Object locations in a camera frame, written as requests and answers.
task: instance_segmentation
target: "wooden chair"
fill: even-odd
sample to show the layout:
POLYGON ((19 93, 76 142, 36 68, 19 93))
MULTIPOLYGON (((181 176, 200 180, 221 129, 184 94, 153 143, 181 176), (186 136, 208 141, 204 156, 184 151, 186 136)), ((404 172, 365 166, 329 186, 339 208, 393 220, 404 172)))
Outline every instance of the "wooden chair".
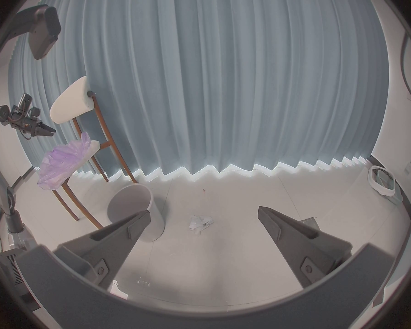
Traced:
MULTIPOLYGON (((81 166, 86 161, 91 159, 93 163, 95 164, 96 168, 98 169, 98 171, 100 172, 100 174, 102 174, 102 176, 104 177, 105 181, 108 182, 108 177, 106 176, 106 174, 100 167, 94 155, 96 154, 96 152, 100 150, 106 149, 107 147, 112 147, 115 155, 119 159, 126 173, 129 175, 129 177, 134 183, 137 183, 137 181, 135 180, 134 176, 131 173, 131 170, 126 165, 126 162, 123 159, 119 149, 117 148, 117 145, 114 142, 113 137, 111 136, 111 133, 104 121, 102 112, 100 111, 99 105, 97 103, 96 94, 90 90, 86 76, 75 81, 55 100, 52 107, 50 108, 50 118, 56 124, 61 124, 61 123, 65 123, 67 121, 72 120, 78 135, 81 136, 82 130, 79 124, 77 123, 76 118, 80 116, 81 114, 84 114, 91 110, 94 110, 96 112, 96 116, 99 120, 100 126, 104 132, 104 135, 107 141, 100 144, 99 141, 92 140, 88 155, 83 159, 81 166)), ((76 206, 82 211, 84 216, 86 216, 96 227, 102 228, 102 225, 91 215, 90 212, 88 212, 85 206, 82 205, 82 203, 78 200, 76 195, 72 192, 72 190, 67 184, 69 179, 70 178, 68 178, 62 184, 62 187, 64 191, 66 192, 66 194, 76 204, 76 206)), ((60 203, 64 206, 64 208, 68 211, 68 213, 70 213, 70 215, 75 220, 78 221, 79 218, 73 213, 73 211, 69 208, 69 206, 67 206, 65 201, 59 195, 59 193, 56 190, 53 190, 53 193, 55 194, 56 198, 60 201, 60 203)))

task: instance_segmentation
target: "white tile floor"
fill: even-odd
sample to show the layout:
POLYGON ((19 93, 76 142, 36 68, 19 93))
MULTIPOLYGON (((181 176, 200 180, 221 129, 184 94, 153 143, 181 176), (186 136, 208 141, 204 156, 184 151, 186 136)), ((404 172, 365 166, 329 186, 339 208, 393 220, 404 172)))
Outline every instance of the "white tile floor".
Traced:
MULTIPOLYGON (((394 206, 369 187, 368 167, 354 159, 330 166, 279 165, 272 171, 231 166, 223 173, 206 167, 195 175, 182 169, 166 176, 158 171, 138 175, 152 190, 166 228, 153 243, 137 242, 112 291, 141 304, 196 312, 253 307, 300 291, 257 220, 259 205, 296 220, 315 217, 322 231, 350 241, 352 252, 371 242, 396 255, 410 220, 402 205, 394 206), (195 235, 188 228, 191 215, 212 216, 214 223, 195 235)), ((35 186, 37 179, 33 175, 17 190, 16 207, 38 242, 55 249, 94 230, 86 218, 74 221, 51 192, 35 186)), ((109 183, 90 173, 70 181, 103 225, 109 224, 111 197, 129 184, 121 173, 109 183)))

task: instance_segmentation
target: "blue-gray curtain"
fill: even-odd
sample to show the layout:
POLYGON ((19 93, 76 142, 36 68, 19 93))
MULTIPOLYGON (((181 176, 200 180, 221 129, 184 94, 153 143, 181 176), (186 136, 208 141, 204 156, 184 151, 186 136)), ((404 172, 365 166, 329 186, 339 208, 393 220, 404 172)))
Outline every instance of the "blue-gray curtain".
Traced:
MULTIPOLYGON (((33 165, 76 138, 52 103, 87 75, 132 171, 251 170, 367 157, 388 93, 384 34, 370 0, 42 0, 62 31, 33 59, 19 38, 11 103, 23 92, 57 129, 21 140, 33 165)), ((104 141, 93 112, 79 117, 104 141)), ((115 156, 97 154, 108 174, 115 156)))

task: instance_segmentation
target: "white crumpled tissue on floor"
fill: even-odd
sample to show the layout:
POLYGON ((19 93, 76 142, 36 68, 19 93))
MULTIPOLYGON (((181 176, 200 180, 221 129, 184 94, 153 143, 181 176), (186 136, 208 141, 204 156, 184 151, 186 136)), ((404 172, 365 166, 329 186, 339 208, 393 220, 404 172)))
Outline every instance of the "white crumpled tissue on floor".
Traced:
POLYGON ((210 216, 190 216, 189 229, 194 230, 195 234, 199 234, 212 223, 213 219, 210 216))

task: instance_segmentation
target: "ventilation grille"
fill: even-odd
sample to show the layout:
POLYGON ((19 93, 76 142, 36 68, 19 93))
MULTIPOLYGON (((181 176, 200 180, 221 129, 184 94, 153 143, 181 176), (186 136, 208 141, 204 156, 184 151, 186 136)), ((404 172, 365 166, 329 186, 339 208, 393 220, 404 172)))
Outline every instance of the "ventilation grille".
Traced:
POLYGON ((12 255, 6 256, 6 258, 11 262, 12 270, 15 275, 15 285, 21 284, 23 282, 23 279, 21 278, 21 275, 18 269, 16 269, 15 260, 14 260, 16 258, 16 255, 12 254, 12 255))

